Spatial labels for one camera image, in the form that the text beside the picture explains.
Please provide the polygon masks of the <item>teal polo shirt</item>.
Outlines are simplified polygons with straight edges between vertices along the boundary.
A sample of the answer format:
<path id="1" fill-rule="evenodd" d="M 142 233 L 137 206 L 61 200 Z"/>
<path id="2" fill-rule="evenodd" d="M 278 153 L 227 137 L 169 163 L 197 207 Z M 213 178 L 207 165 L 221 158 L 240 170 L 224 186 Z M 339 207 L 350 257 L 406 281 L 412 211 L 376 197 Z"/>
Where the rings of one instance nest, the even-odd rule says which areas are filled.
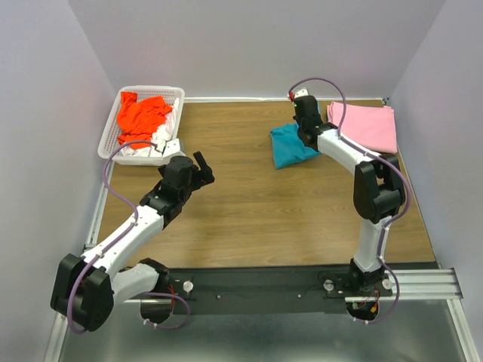
<path id="1" fill-rule="evenodd" d="M 308 161 L 320 152 L 306 146 L 298 137 L 298 123 L 293 117 L 291 123 L 271 129 L 272 159 L 276 170 Z"/>

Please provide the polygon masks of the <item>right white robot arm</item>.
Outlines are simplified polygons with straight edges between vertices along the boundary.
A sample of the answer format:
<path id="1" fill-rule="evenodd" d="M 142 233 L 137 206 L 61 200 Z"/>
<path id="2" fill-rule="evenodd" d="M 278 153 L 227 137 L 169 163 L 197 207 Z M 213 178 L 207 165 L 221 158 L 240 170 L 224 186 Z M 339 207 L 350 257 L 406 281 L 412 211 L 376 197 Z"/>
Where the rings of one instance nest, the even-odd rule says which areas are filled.
<path id="1" fill-rule="evenodd" d="M 365 295 L 384 279 L 383 254 L 390 224 L 406 202 L 404 177 L 394 155 L 370 152 L 323 122 L 312 95 L 292 96 L 297 135 L 305 146 L 327 155 L 353 176 L 353 204 L 361 217 L 358 249 L 348 275 L 332 277 L 342 291 Z"/>

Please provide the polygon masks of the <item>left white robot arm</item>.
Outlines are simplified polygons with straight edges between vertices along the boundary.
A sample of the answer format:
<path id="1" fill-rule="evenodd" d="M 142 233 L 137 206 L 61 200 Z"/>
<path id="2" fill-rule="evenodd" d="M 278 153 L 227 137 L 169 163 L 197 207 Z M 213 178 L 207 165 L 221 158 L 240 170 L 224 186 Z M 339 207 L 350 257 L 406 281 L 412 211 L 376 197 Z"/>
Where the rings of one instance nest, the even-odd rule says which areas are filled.
<path id="1" fill-rule="evenodd" d="M 99 329 L 117 302 L 137 294 L 162 296 L 167 279 L 161 265 L 142 262 L 122 271 L 125 262 L 179 214 L 194 191 L 214 182 L 201 152 L 174 156 L 158 169 L 161 180 L 108 238 L 81 256 L 63 257 L 51 296 L 51 308 L 66 317 L 76 334 Z"/>

